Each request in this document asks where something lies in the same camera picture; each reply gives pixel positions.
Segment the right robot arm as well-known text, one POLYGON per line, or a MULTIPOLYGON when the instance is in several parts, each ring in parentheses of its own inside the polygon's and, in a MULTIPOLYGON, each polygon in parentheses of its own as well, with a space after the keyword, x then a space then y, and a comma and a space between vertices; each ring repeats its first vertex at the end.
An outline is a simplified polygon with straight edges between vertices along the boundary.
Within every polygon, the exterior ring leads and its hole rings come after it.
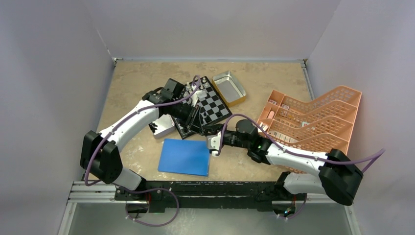
POLYGON ((215 124, 196 132, 206 137, 212 155, 218 156, 222 147, 228 145, 245 148, 247 155, 257 163, 299 170, 299 173, 288 172, 279 178, 275 193, 280 199, 292 194, 314 193, 350 206, 363 178, 362 171, 341 150, 313 152, 278 144, 261 136, 258 126, 249 119, 238 121, 234 131, 229 131, 224 124, 215 124))

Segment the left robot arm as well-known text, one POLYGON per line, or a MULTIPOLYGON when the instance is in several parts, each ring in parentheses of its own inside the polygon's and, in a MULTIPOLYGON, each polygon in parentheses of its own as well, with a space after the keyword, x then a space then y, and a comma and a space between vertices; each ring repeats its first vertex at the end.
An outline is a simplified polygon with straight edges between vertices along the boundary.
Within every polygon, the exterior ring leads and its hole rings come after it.
POLYGON ((131 111, 113 125, 100 132, 89 131, 84 136, 80 158, 80 166, 85 170, 85 185, 96 183, 89 181, 89 176, 93 175, 97 182, 124 188, 133 200, 142 199, 147 191, 146 179, 123 166, 120 152, 143 128, 162 115, 177 118, 182 125, 195 121, 199 107, 185 101, 196 100, 201 84, 201 78, 194 76, 191 84, 193 91, 186 97, 180 97, 185 86, 170 78, 164 87, 147 92, 131 111))

